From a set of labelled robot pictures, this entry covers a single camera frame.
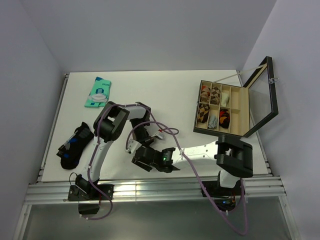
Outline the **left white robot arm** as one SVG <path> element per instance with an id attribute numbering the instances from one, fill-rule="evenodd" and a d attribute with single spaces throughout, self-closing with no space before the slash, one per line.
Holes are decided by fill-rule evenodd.
<path id="1" fill-rule="evenodd" d="M 98 193 L 98 181 L 105 157 L 112 143 L 115 142 L 130 121 L 133 129 L 133 139 L 142 146 L 149 147 L 154 142 L 144 126 L 138 124 L 150 120 L 151 108 L 141 102 L 120 105 L 107 102 L 93 124 L 95 147 L 93 156 L 75 179 L 79 194 L 86 200 L 91 200 Z"/>

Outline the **black red yellow argyle sock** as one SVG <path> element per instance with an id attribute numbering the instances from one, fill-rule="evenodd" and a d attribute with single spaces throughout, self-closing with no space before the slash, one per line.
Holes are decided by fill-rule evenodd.
<path id="1" fill-rule="evenodd" d="M 219 126 L 224 129 L 228 129 L 230 125 L 230 113 L 229 110 L 226 108 L 222 108 L 219 111 Z"/>

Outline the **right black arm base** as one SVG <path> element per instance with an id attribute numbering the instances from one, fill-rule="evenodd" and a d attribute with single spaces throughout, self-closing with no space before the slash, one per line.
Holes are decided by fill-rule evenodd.
<path id="1" fill-rule="evenodd" d="M 242 193 L 239 180 L 233 188 L 221 187 L 217 180 L 203 181 L 202 184 L 220 211 L 230 212 L 236 208 L 236 197 Z"/>

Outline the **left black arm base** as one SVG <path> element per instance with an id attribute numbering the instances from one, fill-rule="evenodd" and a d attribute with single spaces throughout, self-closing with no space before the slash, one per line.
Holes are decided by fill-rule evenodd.
<path id="1" fill-rule="evenodd" d="M 85 193 L 76 185 L 71 185 L 67 200 L 69 202 L 78 202 L 78 212 L 82 215 L 95 215 L 100 210 L 102 200 L 107 198 L 97 191 L 94 187 L 89 188 L 90 193 Z"/>

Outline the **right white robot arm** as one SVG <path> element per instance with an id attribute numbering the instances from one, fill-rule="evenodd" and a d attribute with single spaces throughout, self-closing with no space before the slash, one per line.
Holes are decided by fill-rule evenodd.
<path id="1" fill-rule="evenodd" d="M 229 194 L 240 179 L 251 178 L 253 171 L 253 147 L 231 135 L 221 135 L 217 141 L 187 148 L 170 147 L 161 151 L 130 139 L 126 151 L 133 155 L 132 163 L 150 172 L 181 171 L 191 166 L 217 166 L 217 191 Z"/>

